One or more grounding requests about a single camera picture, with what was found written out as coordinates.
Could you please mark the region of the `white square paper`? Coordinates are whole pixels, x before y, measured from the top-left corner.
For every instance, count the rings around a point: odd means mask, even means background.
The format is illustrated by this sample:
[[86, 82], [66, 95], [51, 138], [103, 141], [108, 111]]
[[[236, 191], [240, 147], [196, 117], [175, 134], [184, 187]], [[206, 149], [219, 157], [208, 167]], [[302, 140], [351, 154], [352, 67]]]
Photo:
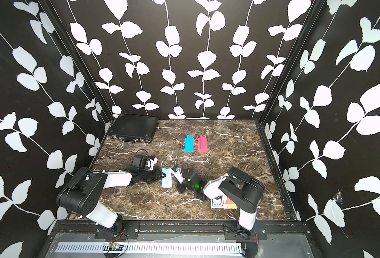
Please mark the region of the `white square paper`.
[[165, 174], [165, 177], [162, 178], [162, 187], [171, 188], [172, 187], [172, 170], [163, 168], [162, 172], [163, 174]]

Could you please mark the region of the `blue square paper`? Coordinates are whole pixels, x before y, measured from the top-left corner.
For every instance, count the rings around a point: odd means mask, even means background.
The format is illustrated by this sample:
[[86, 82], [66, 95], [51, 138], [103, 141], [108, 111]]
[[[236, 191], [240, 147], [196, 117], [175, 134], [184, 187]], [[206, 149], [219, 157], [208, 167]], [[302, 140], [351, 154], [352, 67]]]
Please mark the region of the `blue square paper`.
[[194, 151], [194, 138], [192, 136], [187, 135], [185, 138], [185, 152], [193, 152]]

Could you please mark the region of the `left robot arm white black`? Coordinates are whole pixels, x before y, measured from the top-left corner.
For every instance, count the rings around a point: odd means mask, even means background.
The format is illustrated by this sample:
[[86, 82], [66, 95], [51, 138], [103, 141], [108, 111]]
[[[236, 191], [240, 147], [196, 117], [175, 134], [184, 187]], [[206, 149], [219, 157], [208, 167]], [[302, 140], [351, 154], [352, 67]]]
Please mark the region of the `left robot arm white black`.
[[95, 171], [82, 167], [64, 186], [56, 198], [58, 206], [97, 223], [113, 232], [123, 231], [123, 218], [100, 202], [103, 190], [131, 187], [138, 183], [151, 184], [166, 177], [156, 165], [158, 159], [135, 155], [126, 170]]

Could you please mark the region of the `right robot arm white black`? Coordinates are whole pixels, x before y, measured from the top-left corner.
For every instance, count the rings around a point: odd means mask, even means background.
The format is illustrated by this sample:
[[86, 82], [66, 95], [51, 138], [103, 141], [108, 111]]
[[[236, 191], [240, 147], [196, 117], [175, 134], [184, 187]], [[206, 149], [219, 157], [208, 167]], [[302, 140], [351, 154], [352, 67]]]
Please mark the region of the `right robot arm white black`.
[[174, 166], [172, 174], [177, 180], [180, 193], [190, 190], [201, 201], [226, 197], [240, 211], [237, 229], [233, 230], [243, 239], [251, 237], [256, 221], [256, 214], [264, 196], [265, 186], [256, 178], [238, 168], [230, 168], [226, 174], [204, 182], [193, 170]]

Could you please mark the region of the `playing card deck box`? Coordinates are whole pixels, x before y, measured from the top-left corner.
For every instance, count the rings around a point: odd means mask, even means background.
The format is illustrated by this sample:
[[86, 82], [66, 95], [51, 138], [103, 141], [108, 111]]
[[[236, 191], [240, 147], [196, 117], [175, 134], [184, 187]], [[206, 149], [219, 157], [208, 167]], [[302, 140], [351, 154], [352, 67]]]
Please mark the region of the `playing card deck box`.
[[223, 209], [224, 208], [223, 196], [217, 196], [211, 199], [210, 205], [212, 209]]

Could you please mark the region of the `red playing card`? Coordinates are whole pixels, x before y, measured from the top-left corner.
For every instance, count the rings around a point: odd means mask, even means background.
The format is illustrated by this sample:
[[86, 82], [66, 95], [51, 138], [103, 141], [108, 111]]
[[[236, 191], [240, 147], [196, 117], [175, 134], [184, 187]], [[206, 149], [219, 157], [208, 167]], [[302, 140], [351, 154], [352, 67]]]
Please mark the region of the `red playing card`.
[[232, 200], [230, 200], [228, 197], [225, 199], [224, 202], [224, 208], [225, 209], [235, 209], [237, 210], [237, 204], [234, 203]]

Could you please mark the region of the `black case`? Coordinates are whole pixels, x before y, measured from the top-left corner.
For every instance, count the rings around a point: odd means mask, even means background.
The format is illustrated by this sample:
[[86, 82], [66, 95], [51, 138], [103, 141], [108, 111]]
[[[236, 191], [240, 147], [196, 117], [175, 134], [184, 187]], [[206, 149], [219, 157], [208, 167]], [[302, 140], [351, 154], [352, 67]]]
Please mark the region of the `black case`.
[[108, 136], [129, 143], [151, 143], [158, 124], [157, 117], [124, 114], [114, 121]]

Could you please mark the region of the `small circuit board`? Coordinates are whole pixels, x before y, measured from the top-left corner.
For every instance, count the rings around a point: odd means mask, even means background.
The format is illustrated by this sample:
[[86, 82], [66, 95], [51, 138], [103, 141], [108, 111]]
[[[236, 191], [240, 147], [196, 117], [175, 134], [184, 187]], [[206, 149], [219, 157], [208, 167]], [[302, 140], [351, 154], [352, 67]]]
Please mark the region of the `small circuit board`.
[[103, 247], [103, 251], [107, 253], [121, 252], [124, 250], [124, 243], [107, 243]]

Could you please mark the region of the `black front rail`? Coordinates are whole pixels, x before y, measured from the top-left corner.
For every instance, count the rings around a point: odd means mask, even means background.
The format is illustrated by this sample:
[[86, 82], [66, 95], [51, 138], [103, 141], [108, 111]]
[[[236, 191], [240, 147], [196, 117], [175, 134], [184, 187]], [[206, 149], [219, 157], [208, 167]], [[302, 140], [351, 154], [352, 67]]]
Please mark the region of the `black front rail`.
[[48, 239], [58, 234], [86, 234], [92, 239], [113, 240], [121, 236], [124, 240], [138, 240], [156, 234], [213, 235], [226, 240], [257, 242], [267, 240], [271, 235], [301, 234], [311, 237], [306, 223], [292, 220], [257, 220], [250, 231], [242, 230], [236, 220], [124, 220], [122, 227], [111, 231], [87, 220], [60, 220]]

